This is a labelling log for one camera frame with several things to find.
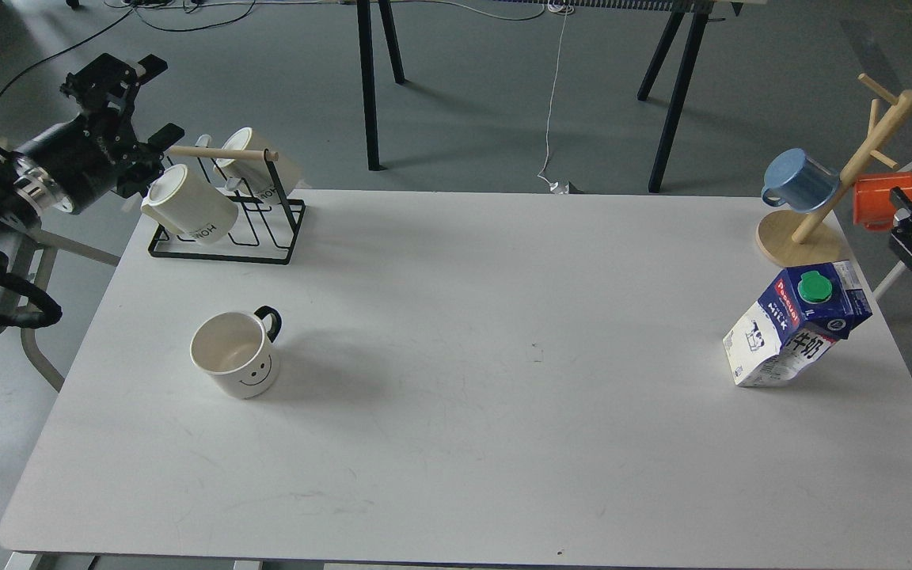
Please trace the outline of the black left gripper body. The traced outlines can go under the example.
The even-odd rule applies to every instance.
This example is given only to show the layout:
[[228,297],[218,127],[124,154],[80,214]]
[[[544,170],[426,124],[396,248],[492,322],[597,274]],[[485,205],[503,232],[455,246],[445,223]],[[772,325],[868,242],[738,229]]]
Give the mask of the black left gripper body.
[[55,206],[79,214],[108,191],[123,198],[144,195],[164,170],[165,151],[137,138],[131,115],[142,85],[133,63],[102,54],[68,74],[61,93],[72,97],[79,115],[56,123],[13,153],[19,173],[38,169],[51,184]]

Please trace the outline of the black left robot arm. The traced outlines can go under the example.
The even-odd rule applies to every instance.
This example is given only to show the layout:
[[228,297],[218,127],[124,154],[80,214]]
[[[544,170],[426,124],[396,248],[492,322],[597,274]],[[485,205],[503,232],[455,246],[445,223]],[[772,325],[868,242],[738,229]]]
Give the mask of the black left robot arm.
[[[60,89],[79,104],[79,115],[14,150],[0,145],[0,230],[34,230],[50,208],[77,215],[106,192],[147,195],[184,130],[168,123],[141,141],[131,116],[141,87],[167,67],[156,55],[128,63],[103,54],[66,76]],[[8,270],[0,250],[0,327],[50,327],[62,314],[47,292]]]

